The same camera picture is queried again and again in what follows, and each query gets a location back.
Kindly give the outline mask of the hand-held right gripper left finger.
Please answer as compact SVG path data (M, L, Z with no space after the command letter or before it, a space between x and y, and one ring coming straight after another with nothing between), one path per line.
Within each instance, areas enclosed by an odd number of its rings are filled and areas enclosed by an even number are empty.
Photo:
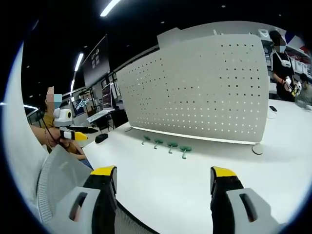
M117 167L93 170L56 205L50 220L53 234L113 234L117 210Z

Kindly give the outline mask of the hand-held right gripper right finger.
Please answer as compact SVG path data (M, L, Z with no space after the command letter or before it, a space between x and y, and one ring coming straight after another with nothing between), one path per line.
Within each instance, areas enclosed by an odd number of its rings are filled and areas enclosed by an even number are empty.
M282 228L270 205L230 169L211 167L210 208L214 234L277 234Z

